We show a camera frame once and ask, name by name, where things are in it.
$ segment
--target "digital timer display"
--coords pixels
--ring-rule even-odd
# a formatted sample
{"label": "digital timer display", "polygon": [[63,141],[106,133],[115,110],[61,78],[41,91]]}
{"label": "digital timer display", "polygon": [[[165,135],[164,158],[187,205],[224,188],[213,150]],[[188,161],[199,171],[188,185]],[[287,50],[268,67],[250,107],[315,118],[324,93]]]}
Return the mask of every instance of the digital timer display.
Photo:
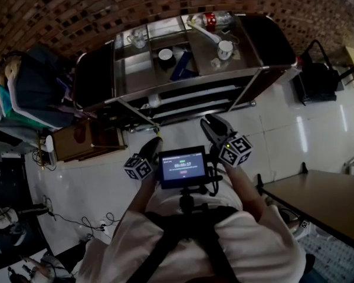
{"label": "digital timer display", "polygon": [[164,180],[205,176],[202,153],[163,157]]}
{"label": "digital timer display", "polygon": [[184,160],[180,163],[175,164],[175,167],[189,167],[191,166],[191,162],[185,163]]}

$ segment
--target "white mug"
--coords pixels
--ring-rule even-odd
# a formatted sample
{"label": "white mug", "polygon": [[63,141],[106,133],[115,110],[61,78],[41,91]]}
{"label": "white mug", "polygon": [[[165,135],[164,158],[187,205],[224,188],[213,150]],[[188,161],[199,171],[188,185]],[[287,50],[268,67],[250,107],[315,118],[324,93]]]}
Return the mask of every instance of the white mug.
{"label": "white mug", "polygon": [[228,60],[232,52],[234,50],[234,46],[231,41],[220,41],[218,45],[218,57],[220,60]]}
{"label": "white mug", "polygon": [[143,48],[146,46],[146,41],[144,40],[142,31],[135,30],[131,35],[127,37],[127,40],[136,48]]}

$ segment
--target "fabric pile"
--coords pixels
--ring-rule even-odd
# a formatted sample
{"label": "fabric pile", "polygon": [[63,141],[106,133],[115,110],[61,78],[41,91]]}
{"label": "fabric pile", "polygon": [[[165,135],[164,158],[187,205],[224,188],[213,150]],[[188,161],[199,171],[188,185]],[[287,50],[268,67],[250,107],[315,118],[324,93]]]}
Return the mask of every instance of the fabric pile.
{"label": "fabric pile", "polygon": [[11,57],[1,70],[0,142],[38,147],[38,135],[68,127],[75,117],[87,117],[73,107],[72,79],[60,74],[56,59],[38,46]]}

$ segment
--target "white cup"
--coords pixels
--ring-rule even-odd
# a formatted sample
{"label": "white cup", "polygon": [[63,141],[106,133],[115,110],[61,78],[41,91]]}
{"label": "white cup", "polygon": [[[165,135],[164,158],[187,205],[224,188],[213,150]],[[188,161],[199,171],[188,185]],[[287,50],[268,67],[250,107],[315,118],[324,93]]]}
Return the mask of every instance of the white cup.
{"label": "white cup", "polygon": [[232,52],[234,50],[234,46],[231,41],[220,41],[218,45],[218,57],[220,60],[228,60]]}

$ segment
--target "black strap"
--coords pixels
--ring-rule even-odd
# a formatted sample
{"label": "black strap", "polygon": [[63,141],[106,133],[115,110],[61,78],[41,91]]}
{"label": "black strap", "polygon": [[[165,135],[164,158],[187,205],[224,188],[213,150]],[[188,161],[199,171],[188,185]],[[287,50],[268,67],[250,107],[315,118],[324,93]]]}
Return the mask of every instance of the black strap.
{"label": "black strap", "polygon": [[323,54],[323,56],[324,56],[325,63],[326,63],[326,64],[328,65],[328,67],[329,67],[329,70],[333,70],[332,64],[330,63],[329,58],[328,58],[328,56],[326,55],[324,48],[322,47],[322,45],[320,44],[320,42],[318,42],[318,40],[316,40],[316,39],[313,40],[313,41],[311,42],[311,44],[309,44],[309,46],[308,46],[307,49],[304,51],[304,53],[301,54],[301,57],[303,57],[304,54],[309,55],[309,50],[312,48],[313,44],[315,44],[315,43],[318,44],[318,46],[319,46],[319,48],[320,48],[320,50],[321,50],[321,52],[322,52],[322,54]]}
{"label": "black strap", "polygon": [[167,254],[177,246],[181,239],[188,238],[196,239],[203,247],[216,275],[226,279],[229,283],[238,283],[214,229],[216,223],[223,221],[236,211],[232,207],[220,206],[190,215],[162,217],[155,213],[146,213],[149,220],[164,230],[164,234],[127,283],[148,282]]}

